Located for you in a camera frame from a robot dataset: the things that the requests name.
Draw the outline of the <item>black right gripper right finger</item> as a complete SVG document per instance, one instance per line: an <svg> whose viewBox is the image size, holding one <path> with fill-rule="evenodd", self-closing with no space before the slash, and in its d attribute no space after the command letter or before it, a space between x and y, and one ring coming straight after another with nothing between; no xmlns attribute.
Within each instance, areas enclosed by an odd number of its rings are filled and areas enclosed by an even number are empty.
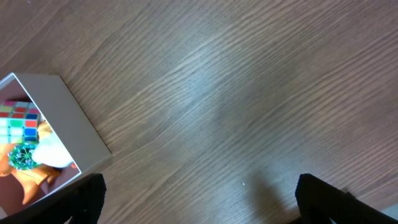
<svg viewBox="0 0 398 224"><path fill-rule="evenodd" d="M357 200L312 174L300 175L295 190L304 224L397 224L397 220Z"/></svg>

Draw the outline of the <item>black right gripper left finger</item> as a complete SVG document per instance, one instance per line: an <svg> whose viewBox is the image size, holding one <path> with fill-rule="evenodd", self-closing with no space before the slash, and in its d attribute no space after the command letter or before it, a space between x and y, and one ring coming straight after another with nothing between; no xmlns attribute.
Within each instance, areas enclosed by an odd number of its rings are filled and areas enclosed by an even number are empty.
<svg viewBox="0 0 398 224"><path fill-rule="evenodd" d="M90 174L23 211L1 219L1 224L96 224L105 194L103 175Z"/></svg>

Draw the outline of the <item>orange dinosaur toy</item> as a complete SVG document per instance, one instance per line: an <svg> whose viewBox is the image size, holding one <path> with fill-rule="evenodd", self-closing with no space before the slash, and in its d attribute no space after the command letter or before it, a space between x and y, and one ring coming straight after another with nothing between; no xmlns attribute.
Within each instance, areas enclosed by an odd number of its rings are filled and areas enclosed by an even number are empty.
<svg viewBox="0 0 398 224"><path fill-rule="evenodd" d="M14 146L15 144L1 144L1 177L12 174L19 181L24 191L22 204L26 205L35 197L45 181L51 184L60 172L45 164L32 170L17 170L9 164L8 153L14 149Z"/></svg>

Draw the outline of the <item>white plush duck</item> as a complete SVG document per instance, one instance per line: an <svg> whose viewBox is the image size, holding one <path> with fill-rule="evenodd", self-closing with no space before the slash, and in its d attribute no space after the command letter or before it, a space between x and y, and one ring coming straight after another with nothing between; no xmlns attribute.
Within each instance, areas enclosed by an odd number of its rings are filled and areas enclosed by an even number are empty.
<svg viewBox="0 0 398 224"><path fill-rule="evenodd" d="M46 120L39 124L38 135L39 143L32 155L36 163L56 168L77 169L72 156Z"/></svg>

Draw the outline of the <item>green round plastic toy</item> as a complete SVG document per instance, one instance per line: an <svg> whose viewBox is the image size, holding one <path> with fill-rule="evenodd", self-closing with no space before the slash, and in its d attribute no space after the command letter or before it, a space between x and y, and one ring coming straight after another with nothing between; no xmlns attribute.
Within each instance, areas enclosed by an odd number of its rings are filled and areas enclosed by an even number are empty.
<svg viewBox="0 0 398 224"><path fill-rule="evenodd" d="M27 141L16 144L12 151L7 155L9 158L9 165L16 170L32 170L41 165L41 163L34 161L33 154L39 145L35 141Z"/></svg>

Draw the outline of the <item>colourful puzzle cube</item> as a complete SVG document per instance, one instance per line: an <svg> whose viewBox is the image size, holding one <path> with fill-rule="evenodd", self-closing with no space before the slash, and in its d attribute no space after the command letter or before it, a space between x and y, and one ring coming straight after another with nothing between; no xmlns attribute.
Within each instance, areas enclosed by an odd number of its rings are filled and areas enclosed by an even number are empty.
<svg viewBox="0 0 398 224"><path fill-rule="evenodd" d="M32 102L1 102L1 144L38 141L40 116Z"/></svg>

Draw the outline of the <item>white open cardboard box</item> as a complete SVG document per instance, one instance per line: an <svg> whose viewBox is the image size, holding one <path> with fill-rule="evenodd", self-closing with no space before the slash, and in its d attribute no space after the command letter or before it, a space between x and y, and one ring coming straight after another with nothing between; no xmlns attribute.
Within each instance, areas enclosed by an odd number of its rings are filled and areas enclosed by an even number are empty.
<svg viewBox="0 0 398 224"><path fill-rule="evenodd" d="M60 76L10 73L1 80L3 101L34 103L41 113L39 124L44 120L48 122L72 156L77 169L53 167L60 175L51 184L45 181L26 205L22 204L24 191L19 181L12 174L1 177L1 219L75 183L111 156Z"/></svg>

